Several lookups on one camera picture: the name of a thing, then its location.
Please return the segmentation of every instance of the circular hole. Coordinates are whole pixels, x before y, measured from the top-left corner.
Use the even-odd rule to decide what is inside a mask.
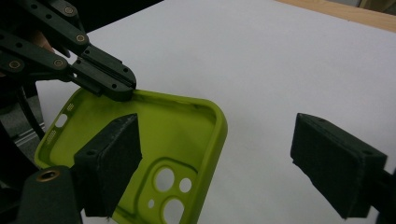
[[[87,152],[87,155],[89,155],[89,156],[93,156],[94,154],[96,154],[96,152],[94,150],[89,150]]]
[[[183,193],[189,192],[191,189],[191,186],[192,186],[191,180],[188,178],[184,178],[180,181],[179,187],[180,187],[181,192],[183,192]]]
[[[177,224],[180,222],[183,212],[183,203],[178,199],[172,199],[163,209],[163,218],[165,218],[167,224]]]
[[[155,178],[155,184],[160,191],[167,191],[172,188],[175,181],[175,175],[169,168],[162,169]]]
[[[154,207],[154,200],[148,201],[148,208],[153,208]]]

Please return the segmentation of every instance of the black cable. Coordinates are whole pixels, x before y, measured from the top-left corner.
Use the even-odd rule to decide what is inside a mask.
[[[43,139],[45,133],[41,129],[40,125],[35,119],[35,115],[33,114],[32,109],[27,103],[26,95],[24,93],[23,87],[17,90],[17,98],[18,98],[18,103],[20,104],[21,109],[23,111],[23,114],[27,118],[27,121],[29,122],[30,126],[33,128],[33,130],[35,130],[35,133],[37,133],[40,140]]]

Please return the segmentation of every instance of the robotic hand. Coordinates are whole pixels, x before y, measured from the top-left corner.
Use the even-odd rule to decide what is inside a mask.
[[[21,38],[21,30],[37,29],[64,56]],[[130,68],[96,48],[84,31],[77,9],[64,0],[6,0],[0,3],[0,72],[20,83],[59,79],[73,81],[95,95],[115,101],[132,97],[136,79]]]

